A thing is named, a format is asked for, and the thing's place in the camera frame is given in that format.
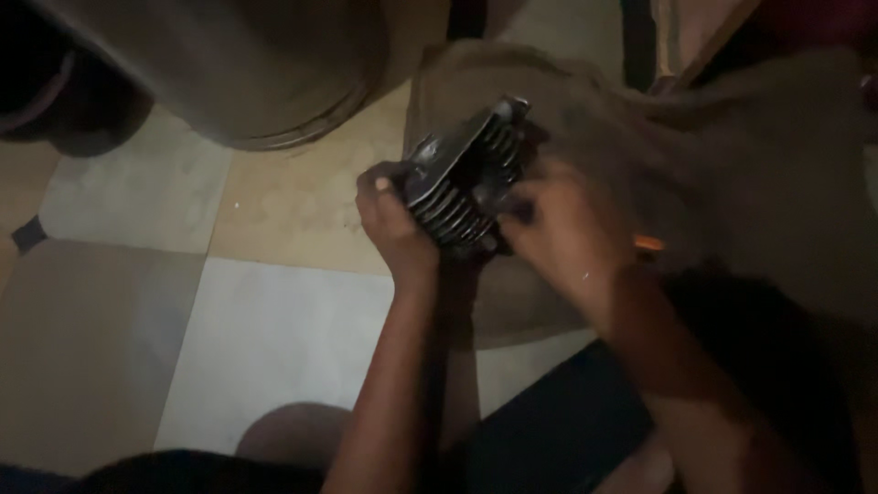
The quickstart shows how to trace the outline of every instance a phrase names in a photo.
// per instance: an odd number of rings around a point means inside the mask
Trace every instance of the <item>engine part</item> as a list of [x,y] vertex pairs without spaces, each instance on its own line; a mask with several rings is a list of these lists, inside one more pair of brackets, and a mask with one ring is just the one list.
[[458,258],[507,250],[495,218],[532,156],[529,109],[524,99],[503,98],[446,135],[428,135],[406,160],[403,199],[443,250]]

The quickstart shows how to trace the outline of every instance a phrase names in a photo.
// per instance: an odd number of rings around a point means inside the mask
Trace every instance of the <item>fingernail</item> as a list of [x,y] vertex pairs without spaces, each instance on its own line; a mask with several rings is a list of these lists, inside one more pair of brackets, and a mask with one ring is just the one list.
[[392,184],[389,178],[387,177],[379,177],[375,180],[375,188],[378,189],[379,192],[386,191],[391,188]]

